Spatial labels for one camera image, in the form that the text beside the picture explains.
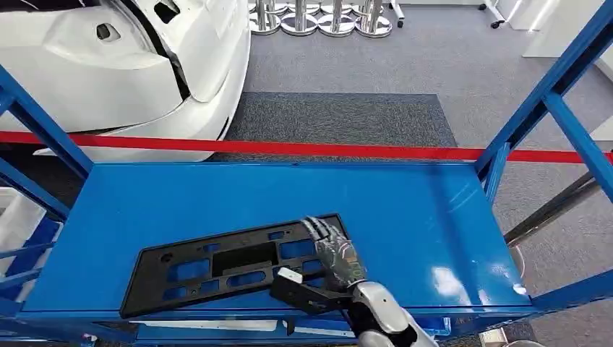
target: dark gray floor mat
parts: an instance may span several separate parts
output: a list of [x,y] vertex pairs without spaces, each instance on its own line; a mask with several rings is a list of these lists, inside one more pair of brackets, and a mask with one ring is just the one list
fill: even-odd
[[[455,147],[436,95],[243,93],[227,140]],[[347,160],[217,153],[209,161]]]

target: red barrier rope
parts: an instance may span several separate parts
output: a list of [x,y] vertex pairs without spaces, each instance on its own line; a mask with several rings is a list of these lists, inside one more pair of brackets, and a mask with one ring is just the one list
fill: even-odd
[[[147,137],[95,136],[72,134],[70,138],[81,146],[141,148],[152,150],[199,150],[224,153],[316,155],[340,157],[371,157],[396,159],[476,160],[482,149],[456,147],[401,147],[379,145],[331,145],[294,142],[178,140]],[[29,132],[0,132],[0,142],[40,143]],[[613,162],[612,153],[604,153]],[[529,163],[572,163],[583,161],[576,152],[562,150],[514,150],[509,161]]]

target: white car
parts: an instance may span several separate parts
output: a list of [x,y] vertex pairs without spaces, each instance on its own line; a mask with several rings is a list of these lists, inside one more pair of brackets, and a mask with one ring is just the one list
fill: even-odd
[[[0,64],[66,132],[221,140],[247,73],[248,16],[247,0],[2,0]],[[7,113],[0,130],[27,131]],[[94,161],[212,154],[82,149]]]

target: blue metal cart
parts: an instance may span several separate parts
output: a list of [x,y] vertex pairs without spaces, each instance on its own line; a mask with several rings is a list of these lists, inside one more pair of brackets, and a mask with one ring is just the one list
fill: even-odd
[[[351,343],[345,336],[287,336],[280,323],[274,331],[140,325],[136,332],[108,324],[122,322],[118,310],[142,248],[327,213],[340,214],[369,278],[384,283],[440,340],[610,297],[613,270],[530,297],[492,202],[509,152],[548,112],[613,198],[612,165],[562,98],[613,40],[612,20],[613,0],[606,0],[474,163],[94,164],[0,69],[0,114],[10,109],[85,180],[69,209],[0,160],[0,178],[65,221],[56,243],[0,254],[19,258],[53,247],[43,269],[0,280],[6,289],[37,278],[24,302],[0,299],[0,330],[12,340],[83,342],[95,335],[136,344]],[[138,320],[288,319],[346,329],[338,313],[309,317],[266,291]]]

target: robotic arm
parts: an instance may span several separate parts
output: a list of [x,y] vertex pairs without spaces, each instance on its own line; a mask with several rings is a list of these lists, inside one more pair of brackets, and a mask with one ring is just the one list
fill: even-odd
[[302,223],[341,291],[307,286],[300,274],[283,268],[273,281],[272,297],[310,314],[346,311],[360,347],[438,347],[382,284],[366,279],[353,244],[335,226],[311,217]]

